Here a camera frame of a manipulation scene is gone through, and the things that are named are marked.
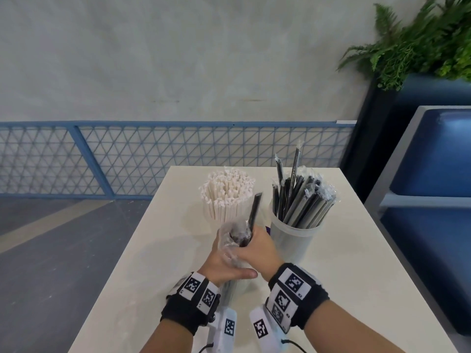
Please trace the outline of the person's right hand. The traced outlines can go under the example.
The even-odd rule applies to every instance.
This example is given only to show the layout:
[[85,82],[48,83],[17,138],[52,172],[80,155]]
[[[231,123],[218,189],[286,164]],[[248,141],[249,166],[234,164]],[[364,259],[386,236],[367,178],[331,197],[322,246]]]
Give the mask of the person's right hand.
[[281,259],[272,238],[264,227],[255,225],[253,235],[260,236],[260,246],[256,251],[255,260],[248,263],[249,268],[256,270],[266,282],[269,282],[284,261]]

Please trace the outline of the person's left hand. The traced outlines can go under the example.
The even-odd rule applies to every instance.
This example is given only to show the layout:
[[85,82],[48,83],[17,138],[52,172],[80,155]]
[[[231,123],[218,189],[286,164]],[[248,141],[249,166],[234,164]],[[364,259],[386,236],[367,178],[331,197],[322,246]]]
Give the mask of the person's left hand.
[[230,266],[223,258],[223,255],[218,250],[218,243],[219,235],[217,234],[213,242],[211,252],[197,272],[202,274],[215,286],[221,287],[224,283],[229,281],[229,268],[235,267]]

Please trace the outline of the clear bag of black straws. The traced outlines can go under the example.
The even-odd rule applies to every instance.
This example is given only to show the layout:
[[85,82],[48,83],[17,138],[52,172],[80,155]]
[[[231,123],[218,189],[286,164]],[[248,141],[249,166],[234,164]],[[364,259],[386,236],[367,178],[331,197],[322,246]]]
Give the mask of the clear bag of black straws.
[[[246,247],[252,237],[252,233],[246,220],[226,222],[221,225],[217,232],[218,253],[223,258],[225,264],[234,268],[249,268],[250,266],[241,261],[233,253],[234,248]],[[229,280],[220,289],[220,306],[230,307],[231,302],[245,292],[249,285],[249,279]]]

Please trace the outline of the single black straw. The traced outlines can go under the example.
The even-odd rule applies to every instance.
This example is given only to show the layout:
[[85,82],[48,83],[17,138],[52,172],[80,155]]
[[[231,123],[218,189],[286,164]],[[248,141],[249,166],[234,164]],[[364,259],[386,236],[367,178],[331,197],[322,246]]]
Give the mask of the single black straw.
[[263,196],[263,192],[258,192],[258,193],[256,193],[256,195],[253,198],[249,218],[247,220],[246,237],[244,239],[245,246],[247,246],[250,243],[250,241],[253,237],[253,230],[254,230],[258,210],[259,210],[259,207],[260,207],[260,204],[261,204],[261,201],[262,201],[262,196]]

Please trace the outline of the person's right forearm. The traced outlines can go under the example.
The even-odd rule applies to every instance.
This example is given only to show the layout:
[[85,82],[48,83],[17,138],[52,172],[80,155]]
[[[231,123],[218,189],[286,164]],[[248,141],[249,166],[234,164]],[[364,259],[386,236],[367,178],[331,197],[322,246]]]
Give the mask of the person's right forearm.
[[303,331],[317,353],[405,353],[331,300],[314,310]]

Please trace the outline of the person's left forearm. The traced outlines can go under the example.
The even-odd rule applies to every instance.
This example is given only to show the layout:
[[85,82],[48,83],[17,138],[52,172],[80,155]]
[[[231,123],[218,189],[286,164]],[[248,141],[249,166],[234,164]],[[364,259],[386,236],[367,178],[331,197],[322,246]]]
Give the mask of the person's left forearm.
[[139,353],[191,353],[193,339],[186,327],[163,319]]

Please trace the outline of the translucent plastic cup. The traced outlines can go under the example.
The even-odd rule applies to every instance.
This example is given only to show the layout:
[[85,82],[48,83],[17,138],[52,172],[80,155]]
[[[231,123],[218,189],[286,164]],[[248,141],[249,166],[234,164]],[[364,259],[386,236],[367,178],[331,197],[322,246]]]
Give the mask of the translucent plastic cup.
[[304,214],[298,215],[293,222],[294,226],[288,225],[291,222],[282,222],[269,208],[270,236],[284,261],[295,264],[301,262],[313,238],[322,230],[322,220],[332,206],[330,204],[328,209],[320,210],[316,216],[308,213],[307,219],[304,219]]

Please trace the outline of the bundle of white paper straws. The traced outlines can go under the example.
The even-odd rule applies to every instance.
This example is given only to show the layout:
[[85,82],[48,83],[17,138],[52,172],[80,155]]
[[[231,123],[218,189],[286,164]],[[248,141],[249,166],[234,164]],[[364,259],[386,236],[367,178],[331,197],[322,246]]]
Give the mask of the bundle of white paper straws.
[[221,224],[248,217],[255,182],[255,178],[235,167],[210,173],[199,187],[203,213]]

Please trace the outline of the black right wristband with markers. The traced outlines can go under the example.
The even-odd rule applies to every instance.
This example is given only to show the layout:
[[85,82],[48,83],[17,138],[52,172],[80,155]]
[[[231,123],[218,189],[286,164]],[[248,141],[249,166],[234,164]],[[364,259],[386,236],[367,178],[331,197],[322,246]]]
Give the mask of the black right wristband with markers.
[[329,300],[321,283],[293,263],[282,264],[268,286],[265,308],[285,334],[292,327],[304,329],[313,312]]

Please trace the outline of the black wristband with markers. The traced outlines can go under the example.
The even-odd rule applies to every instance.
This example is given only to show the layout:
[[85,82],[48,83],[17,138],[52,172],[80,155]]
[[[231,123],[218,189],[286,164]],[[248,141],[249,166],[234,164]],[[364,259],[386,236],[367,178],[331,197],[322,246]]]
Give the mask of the black wristband with markers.
[[166,295],[160,320],[173,321],[194,336],[199,327],[215,321],[220,298],[220,289],[213,282],[201,273],[191,272]]
[[304,329],[313,312],[329,300],[321,283],[293,263],[282,264],[268,286],[265,308],[285,334],[292,327]]

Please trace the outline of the black left wristband with markers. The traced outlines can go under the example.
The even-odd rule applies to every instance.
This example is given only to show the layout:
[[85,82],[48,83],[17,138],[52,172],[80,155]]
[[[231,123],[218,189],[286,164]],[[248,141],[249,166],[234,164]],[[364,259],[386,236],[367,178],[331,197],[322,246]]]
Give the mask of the black left wristband with markers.
[[199,327],[215,321],[220,298],[220,289],[213,282],[201,273],[191,272],[166,295],[160,320],[173,321],[194,336]]

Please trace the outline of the bundle of wrapped black straws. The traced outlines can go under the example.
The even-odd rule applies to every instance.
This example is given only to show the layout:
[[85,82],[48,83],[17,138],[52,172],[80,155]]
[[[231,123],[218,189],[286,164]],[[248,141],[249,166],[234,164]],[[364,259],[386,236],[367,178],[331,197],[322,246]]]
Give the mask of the bundle of wrapped black straws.
[[276,179],[273,182],[272,212],[284,225],[298,230],[319,227],[338,201],[337,191],[320,173],[301,165],[304,142],[299,140],[293,165],[284,173],[282,161],[275,154]]

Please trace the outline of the blue metal mesh fence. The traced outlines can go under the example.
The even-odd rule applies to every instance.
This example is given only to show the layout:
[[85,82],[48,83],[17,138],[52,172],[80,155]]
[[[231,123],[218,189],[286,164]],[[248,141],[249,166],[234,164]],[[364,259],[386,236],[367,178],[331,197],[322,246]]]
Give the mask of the blue metal mesh fence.
[[0,122],[0,196],[151,199],[171,166],[338,167],[356,121]]

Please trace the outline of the dark blue planter box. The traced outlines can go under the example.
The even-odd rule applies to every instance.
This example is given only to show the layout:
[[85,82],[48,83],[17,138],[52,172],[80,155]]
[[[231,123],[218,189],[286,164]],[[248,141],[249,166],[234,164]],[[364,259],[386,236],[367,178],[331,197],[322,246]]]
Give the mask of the dark blue planter box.
[[397,91],[373,78],[339,165],[362,203],[419,106],[471,106],[471,82],[410,74]]

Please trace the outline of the blue cushioned bench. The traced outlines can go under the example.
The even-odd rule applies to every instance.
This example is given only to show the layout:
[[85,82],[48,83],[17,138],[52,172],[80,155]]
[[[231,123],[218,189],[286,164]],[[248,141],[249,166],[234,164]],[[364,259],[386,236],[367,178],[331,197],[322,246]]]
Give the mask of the blue cushioned bench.
[[471,338],[471,106],[418,107],[364,205]]

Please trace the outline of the green fern plant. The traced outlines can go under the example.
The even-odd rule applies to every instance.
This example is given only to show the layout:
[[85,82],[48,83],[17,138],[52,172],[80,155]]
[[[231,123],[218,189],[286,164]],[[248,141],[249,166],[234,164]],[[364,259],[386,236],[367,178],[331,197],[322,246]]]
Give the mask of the green fern plant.
[[399,91],[410,74],[471,83],[471,0],[426,0],[407,25],[391,6],[374,7],[377,40],[350,46],[337,70],[354,63],[385,91]]

